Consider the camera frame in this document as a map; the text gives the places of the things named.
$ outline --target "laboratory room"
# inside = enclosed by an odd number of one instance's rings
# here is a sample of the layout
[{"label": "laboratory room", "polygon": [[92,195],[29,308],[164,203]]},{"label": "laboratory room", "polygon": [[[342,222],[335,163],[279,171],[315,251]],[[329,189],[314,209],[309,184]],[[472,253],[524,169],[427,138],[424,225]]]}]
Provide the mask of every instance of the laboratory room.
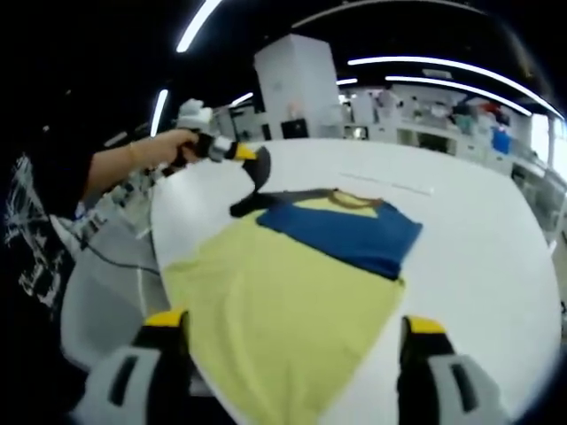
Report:
[{"label": "laboratory room", "polygon": [[567,423],[553,2],[13,7],[10,423]]}]

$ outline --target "black t-shirt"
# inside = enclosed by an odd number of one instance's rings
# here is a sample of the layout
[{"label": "black t-shirt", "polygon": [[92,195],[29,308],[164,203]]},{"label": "black t-shirt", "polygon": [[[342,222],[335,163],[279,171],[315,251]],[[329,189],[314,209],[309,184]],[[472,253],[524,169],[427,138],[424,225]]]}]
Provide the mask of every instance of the black t-shirt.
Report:
[{"label": "black t-shirt", "polygon": [[84,374],[60,351],[60,311],[74,260],[50,215],[74,216],[91,158],[80,140],[65,146],[43,141],[2,158],[0,340],[8,359],[0,380],[18,421],[34,415],[47,421],[82,394]]}]

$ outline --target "black ceiling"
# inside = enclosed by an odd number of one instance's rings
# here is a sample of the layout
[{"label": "black ceiling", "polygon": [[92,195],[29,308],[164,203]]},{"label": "black ceiling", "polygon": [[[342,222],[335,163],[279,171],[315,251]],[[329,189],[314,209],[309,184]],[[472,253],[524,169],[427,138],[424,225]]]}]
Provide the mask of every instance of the black ceiling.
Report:
[{"label": "black ceiling", "polygon": [[[12,102],[11,116],[17,117],[12,122],[67,126],[77,137],[102,143],[147,121],[164,87],[172,95],[167,103],[170,114],[189,97],[226,104],[257,90],[255,52],[289,34],[294,23],[346,3],[224,0],[190,50],[177,54],[175,47],[202,1],[56,0],[14,5],[9,15],[4,14],[13,25],[3,28],[4,67],[9,71],[5,91],[11,95],[6,98]],[[393,2],[332,14],[292,32],[329,42],[339,77],[355,75],[363,84],[378,84],[387,73],[418,74],[421,67],[350,67],[348,59],[424,55],[486,67],[538,93],[550,91],[547,96],[553,95],[551,85],[558,100],[566,98],[562,46],[553,38],[561,20],[550,9],[552,2],[541,0],[537,7],[518,1],[468,3],[491,14]],[[537,61],[512,50],[505,22],[517,30]],[[499,83],[470,73],[454,75],[458,81],[523,100]]]}]

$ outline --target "window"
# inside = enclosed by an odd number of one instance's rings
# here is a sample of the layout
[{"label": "window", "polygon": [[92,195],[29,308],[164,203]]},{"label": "window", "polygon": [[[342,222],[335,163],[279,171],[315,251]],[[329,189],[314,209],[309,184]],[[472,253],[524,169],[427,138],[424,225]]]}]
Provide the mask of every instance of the window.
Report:
[{"label": "window", "polygon": [[562,120],[555,120],[555,147],[551,166],[567,181],[567,127]]},{"label": "window", "polygon": [[532,116],[532,150],[538,158],[549,162],[549,118],[534,113]]}]

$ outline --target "desk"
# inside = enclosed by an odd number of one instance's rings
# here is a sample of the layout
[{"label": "desk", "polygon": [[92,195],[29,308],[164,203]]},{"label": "desk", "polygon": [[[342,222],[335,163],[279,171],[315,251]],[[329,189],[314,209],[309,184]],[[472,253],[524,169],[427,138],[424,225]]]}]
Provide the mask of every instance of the desk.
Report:
[{"label": "desk", "polygon": [[[398,311],[321,423],[398,423],[400,318],[408,313],[443,323],[455,349],[497,382],[509,415],[521,415],[555,364],[561,312],[546,241],[514,182],[447,155],[388,143],[264,144],[273,164],[262,191],[341,188],[384,197],[424,224],[404,263],[408,288]],[[159,182],[151,221],[160,269],[187,259],[230,224],[229,206],[251,191],[234,163],[205,161]]]},{"label": "desk", "polygon": [[543,179],[546,175],[546,170],[548,169],[547,166],[538,166],[534,162],[527,161],[526,159],[517,157],[515,155],[510,156],[512,161],[517,166],[521,166],[523,169],[529,171],[530,173],[534,174],[536,177]]},{"label": "desk", "polygon": [[398,130],[413,131],[415,133],[425,133],[428,135],[437,135],[439,137],[444,137],[449,140],[464,140],[467,143],[474,142],[474,139],[470,135],[464,135],[459,129],[451,128],[437,128],[433,126],[425,126],[418,122],[402,120],[397,126]]}]

